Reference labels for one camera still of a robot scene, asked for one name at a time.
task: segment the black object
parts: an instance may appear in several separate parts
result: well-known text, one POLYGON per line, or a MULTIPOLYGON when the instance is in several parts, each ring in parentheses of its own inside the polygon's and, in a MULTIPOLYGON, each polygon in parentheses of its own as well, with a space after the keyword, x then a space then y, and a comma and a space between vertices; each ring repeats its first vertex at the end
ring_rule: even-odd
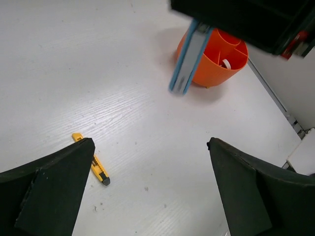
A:
POLYGON ((315 179, 207 143, 231 236, 315 235, 315 179))
POLYGON ((314 0, 171 0, 171 7, 274 55, 303 30, 310 35, 301 56, 315 46, 314 0))
POLYGON ((0 174, 0 235, 71 236, 95 146, 85 138, 0 174))

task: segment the white wall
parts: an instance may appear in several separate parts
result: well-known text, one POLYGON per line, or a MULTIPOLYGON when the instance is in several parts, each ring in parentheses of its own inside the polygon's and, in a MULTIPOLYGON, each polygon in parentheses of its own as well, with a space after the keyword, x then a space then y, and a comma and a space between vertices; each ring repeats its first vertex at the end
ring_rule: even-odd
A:
POLYGON ((250 58, 288 111, 304 129, 315 127, 315 49, 286 61, 250 48, 250 58))

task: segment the tabletop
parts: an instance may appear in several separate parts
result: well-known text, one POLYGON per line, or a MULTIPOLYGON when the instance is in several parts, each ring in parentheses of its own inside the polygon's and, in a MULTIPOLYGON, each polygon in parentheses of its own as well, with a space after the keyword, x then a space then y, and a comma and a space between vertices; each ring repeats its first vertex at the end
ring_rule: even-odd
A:
POLYGON ((206 142, 278 166, 300 143, 248 66, 169 93, 190 19, 166 0, 3 0, 0 19, 0 172, 81 132, 111 177, 89 175, 74 236, 221 236, 206 142))

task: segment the orange pen holder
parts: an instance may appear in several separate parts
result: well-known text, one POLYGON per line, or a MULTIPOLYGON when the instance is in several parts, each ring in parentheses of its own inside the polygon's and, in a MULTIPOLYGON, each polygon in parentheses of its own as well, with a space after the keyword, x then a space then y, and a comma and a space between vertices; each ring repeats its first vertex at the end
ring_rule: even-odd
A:
MULTIPOLYGON (((177 58, 185 38, 186 35, 177 47, 177 58)), ((220 85, 240 71, 247 64, 248 57, 244 41, 214 29, 192 81, 207 88, 220 85), (223 66, 223 60, 229 62, 230 69, 223 66)))

